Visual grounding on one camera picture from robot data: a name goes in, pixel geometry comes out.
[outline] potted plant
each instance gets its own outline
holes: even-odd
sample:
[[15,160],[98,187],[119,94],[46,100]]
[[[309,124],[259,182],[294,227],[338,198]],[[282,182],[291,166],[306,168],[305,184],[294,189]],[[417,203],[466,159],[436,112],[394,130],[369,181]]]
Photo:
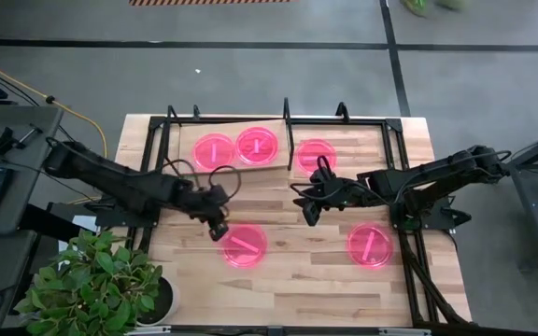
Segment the potted plant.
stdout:
[[146,254],[113,243],[105,231],[81,231],[53,264],[35,274],[16,311],[28,314],[35,335],[122,335],[161,322],[177,308],[177,294]]

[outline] wooden table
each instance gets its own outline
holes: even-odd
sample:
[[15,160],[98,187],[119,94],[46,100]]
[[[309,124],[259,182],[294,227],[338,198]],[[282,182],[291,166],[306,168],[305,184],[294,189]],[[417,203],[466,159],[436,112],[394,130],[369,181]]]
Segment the wooden table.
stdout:
[[[140,168],[150,117],[126,116],[118,163]],[[432,161],[426,120],[402,121],[410,165]],[[179,132],[187,131],[188,126],[180,129],[172,125],[170,159],[177,157]],[[293,132],[295,144],[308,138],[328,140],[337,152],[335,172],[340,176],[355,178],[356,173],[386,167],[376,127],[294,125]],[[156,152],[154,147],[151,162],[155,162]],[[373,221],[395,234],[389,228],[385,206],[323,212],[317,227],[309,228],[300,208],[291,202],[295,193],[288,188],[292,181],[307,181],[304,174],[282,169],[249,173],[243,178],[243,188],[228,203],[230,222],[262,225],[268,240],[267,255],[256,268],[233,268],[223,260],[219,245],[208,237],[206,226],[175,211],[163,211],[149,255],[163,266],[163,275],[177,283],[182,295],[177,314],[167,324],[411,326],[397,239],[393,239],[396,246],[390,264],[378,270],[359,267],[346,252],[347,234],[355,224]],[[425,231],[424,239],[433,282],[457,312],[470,320],[454,244],[441,232]],[[417,289],[421,313],[427,316],[422,286]]]

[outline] concrete floor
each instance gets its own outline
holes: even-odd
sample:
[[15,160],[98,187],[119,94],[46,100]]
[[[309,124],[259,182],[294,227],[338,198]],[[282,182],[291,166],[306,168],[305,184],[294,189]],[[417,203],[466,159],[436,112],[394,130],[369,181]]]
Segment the concrete floor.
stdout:
[[[462,13],[433,8],[416,18],[390,1],[398,43],[538,45],[538,1],[470,1]],[[116,0],[0,0],[0,37],[165,41],[386,41],[376,0],[291,4],[128,7]],[[538,138],[538,53],[400,52],[413,117],[429,122],[435,155],[474,144],[517,150]],[[54,94],[103,127],[114,153],[127,113],[292,113],[400,116],[387,51],[284,49],[39,49],[0,47],[0,67]],[[64,127],[100,148],[97,133]],[[90,188],[72,184],[85,192]],[[517,263],[535,246],[515,189],[470,186],[455,207],[460,264],[474,321],[538,330],[538,274]],[[41,178],[33,203],[77,195]]]

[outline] pink petri dish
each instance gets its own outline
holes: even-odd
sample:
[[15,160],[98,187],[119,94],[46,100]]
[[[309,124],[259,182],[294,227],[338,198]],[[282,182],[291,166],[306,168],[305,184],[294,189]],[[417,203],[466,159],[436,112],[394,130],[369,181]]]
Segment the pink petri dish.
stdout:
[[223,257],[235,268],[257,266],[267,253],[267,238],[259,225],[231,225],[220,242]]
[[376,224],[363,223],[347,236],[347,253],[356,264],[378,269],[387,265],[391,259],[393,242]]
[[276,159],[279,143],[273,132],[263,127],[251,127],[240,133],[235,149],[243,163],[258,166]]
[[298,167],[307,175],[311,176],[319,168],[317,158],[324,155],[332,170],[335,170],[337,156],[333,146],[325,140],[312,139],[303,141],[296,152]]
[[234,144],[223,134],[207,134],[194,145],[192,157],[200,170],[210,172],[221,165],[232,163]]

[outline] shoe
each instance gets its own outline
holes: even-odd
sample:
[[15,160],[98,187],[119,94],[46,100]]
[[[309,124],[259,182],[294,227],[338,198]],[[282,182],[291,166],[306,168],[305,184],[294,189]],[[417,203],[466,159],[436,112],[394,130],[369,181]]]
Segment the shoe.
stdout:
[[427,0],[400,0],[402,4],[416,16],[427,16]]
[[463,0],[437,0],[435,4],[449,10],[461,11],[464,8]]

